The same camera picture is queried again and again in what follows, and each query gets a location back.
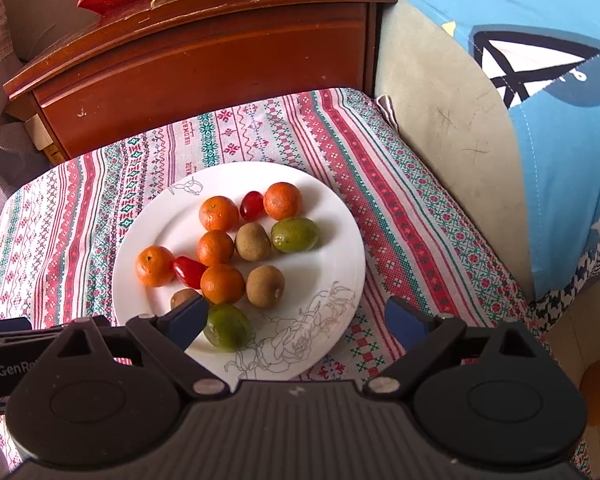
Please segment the green lime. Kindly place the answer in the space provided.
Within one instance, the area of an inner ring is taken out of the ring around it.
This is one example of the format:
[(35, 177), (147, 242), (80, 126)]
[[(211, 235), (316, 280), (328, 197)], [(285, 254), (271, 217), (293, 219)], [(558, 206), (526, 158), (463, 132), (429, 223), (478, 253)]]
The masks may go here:
[(204, 336), (215, 348), (237, 351), (250, 343), (252, 328), (248, 318), (232, 304), (215, 304), (208, 310)]
[(273, 246), (285, 254), (306, 252), (312, 249), (320, 238), (317, 225), (308, 218), (286, 218), (276, 222), (271, 228)]

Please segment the orange mandarin back cluster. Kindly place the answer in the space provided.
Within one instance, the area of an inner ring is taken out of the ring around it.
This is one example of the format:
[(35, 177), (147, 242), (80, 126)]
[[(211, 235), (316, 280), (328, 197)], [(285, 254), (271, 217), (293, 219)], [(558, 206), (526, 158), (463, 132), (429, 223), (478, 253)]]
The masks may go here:
[(263, 195), (266, 214), (274, 220), (298, 217), (302, 213), (303, 200), (300, 190), (288, 182), (276, 182)]

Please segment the orange mandarin front cluster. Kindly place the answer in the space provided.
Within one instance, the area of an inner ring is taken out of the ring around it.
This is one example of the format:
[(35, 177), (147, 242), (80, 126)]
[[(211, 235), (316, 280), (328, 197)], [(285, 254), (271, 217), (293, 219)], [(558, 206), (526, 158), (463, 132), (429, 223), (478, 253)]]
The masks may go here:
[(230, 264), (209, 266), (200, 279), (200, 290), (212, 304), (234, 304), (242, 299), (245, 289), (244, 277)]

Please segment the brown kiwi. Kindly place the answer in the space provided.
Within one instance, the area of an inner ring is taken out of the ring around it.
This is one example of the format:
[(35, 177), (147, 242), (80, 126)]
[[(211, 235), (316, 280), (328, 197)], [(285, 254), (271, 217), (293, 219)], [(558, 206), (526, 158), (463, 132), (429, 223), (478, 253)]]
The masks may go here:
[(282, 300), (286, 280), (275, 266), (258, 266), (249, 274), (246, 281), (246, 295), (253, 307), (275, 308)]
[(244, 260), (258, 262), (268, 258), (271, 242), (260, 223), (248, 222), (240, 227), (235, 237), (235, 246)]

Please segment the red cherry tomato front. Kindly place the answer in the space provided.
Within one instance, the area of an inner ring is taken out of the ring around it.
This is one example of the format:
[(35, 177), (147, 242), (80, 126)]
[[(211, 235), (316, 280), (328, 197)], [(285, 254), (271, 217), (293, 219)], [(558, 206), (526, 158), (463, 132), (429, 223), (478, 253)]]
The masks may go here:
[(186, 287), (200, 289), (201, 278), (207, 267), (195, 259), (178, 256), (173, 260), (173, 271)]

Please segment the red cherry tomato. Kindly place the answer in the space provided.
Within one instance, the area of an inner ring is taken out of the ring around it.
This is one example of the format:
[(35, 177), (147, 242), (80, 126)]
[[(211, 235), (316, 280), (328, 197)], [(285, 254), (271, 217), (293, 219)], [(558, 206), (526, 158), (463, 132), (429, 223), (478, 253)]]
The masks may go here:
[(186, 287), (200, 289), (201, 278), (207, 267), (195, 259), (178, 256), (173, 260), (173, 271)]
[(258, 191), (248, 192), (239, 206), (239, 213), (245, 222), (255, 222), (265, 215), (264, 198)]

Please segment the patterned red green tablecloth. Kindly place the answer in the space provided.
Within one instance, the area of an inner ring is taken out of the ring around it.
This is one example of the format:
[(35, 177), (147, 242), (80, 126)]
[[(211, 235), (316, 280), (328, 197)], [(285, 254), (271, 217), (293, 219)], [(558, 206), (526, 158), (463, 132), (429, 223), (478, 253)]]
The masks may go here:
[(330, 89), (202, 114), (47, 171), (0, 218), (0, 318), (37, 328), (112, 308), (114, 258), (140, 212), (204, 168), (262, 160), (298, 168), (347, 205), (365, 246), (358, 310), (311, 379), (366, 382), (402, 353), (385, 301), (411, 300), (492, 326), (527, 316), (519, 286), (478, 230), (363, 93)]

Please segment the red cherry tomato back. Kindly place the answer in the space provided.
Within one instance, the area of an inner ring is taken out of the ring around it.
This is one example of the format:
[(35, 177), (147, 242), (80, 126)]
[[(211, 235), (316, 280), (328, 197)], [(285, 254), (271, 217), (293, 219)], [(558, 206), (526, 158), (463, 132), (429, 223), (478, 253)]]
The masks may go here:
[(255, 222), (265, 215), (264, 198), (258, 191), (248, 192), (239, 206), (239, 213), (245, 222)]

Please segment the dark wooden cabinet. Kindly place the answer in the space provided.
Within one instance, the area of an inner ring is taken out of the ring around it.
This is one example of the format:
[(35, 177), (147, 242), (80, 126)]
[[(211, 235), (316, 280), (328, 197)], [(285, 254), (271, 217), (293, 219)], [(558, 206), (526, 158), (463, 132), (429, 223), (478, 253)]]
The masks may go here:
[(158, 0), (58, 40), (7, 81), (63, 159), (221, 108), (309, 90), (373, 91), (396, 0)]

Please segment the brown kiwi fruit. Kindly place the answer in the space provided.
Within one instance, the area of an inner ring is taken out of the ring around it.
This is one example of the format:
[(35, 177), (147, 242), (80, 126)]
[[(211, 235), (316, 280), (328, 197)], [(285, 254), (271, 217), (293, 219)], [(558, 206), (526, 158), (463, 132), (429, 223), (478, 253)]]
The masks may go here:
[(170, 309), (174, 310), (181, 304), (186, 304), (189, 300), (196, 300), (200, 297), (198, 292), (192, 288), (183, 288), (174, 292), (170, 299)]

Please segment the brown cardboard box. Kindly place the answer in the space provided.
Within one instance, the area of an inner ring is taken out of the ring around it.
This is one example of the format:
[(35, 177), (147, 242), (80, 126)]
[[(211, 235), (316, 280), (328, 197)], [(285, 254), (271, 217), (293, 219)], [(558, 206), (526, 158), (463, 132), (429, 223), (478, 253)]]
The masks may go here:
[(52, 139), (52, 136), (44, 126), (42, 119), (38, 115), (34, 115), (24, 123), (30, 139), (35, 148), (42, 152), (51, 164), (58, 166), (66, 161), (65, 156), (61, 153), (60, 148)]

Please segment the brown kiwi back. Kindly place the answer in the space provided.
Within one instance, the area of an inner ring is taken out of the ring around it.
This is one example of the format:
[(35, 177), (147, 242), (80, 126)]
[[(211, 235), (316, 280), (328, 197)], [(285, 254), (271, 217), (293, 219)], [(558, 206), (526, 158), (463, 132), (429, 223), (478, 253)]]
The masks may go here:
[(240, 227), (235, 237), (235, 246), (244, 260), (258, 262), (268, 258), (271, 242), (260, 223), (248, 222)]

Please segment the orange mandarin cluster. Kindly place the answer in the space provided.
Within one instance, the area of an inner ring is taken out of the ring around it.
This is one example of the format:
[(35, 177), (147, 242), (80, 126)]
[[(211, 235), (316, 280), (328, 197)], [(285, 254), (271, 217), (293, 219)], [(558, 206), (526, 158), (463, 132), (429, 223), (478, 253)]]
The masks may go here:
[(242, 299), (245, 289), (244, 277), (230, 264), (209, 266), (200, 279), (200, 290), (212, 304), (234, 304)]
[(229, 263), (234, 255), (234, 240), (225, 232), (211, 230), (198, 240), (196, 255), (200, 263), (214, 266)]
[(298, 217), (302, 213), (303, 200), (300, 190), (288, 182), (276, 182), (263, 195), (266, 214), (274, 220)]
[(239, 224), (239, 211), (235, 203), (225, 196), (207, 198), (200, 206), (198, 217), (207, 231), (233, 231)]

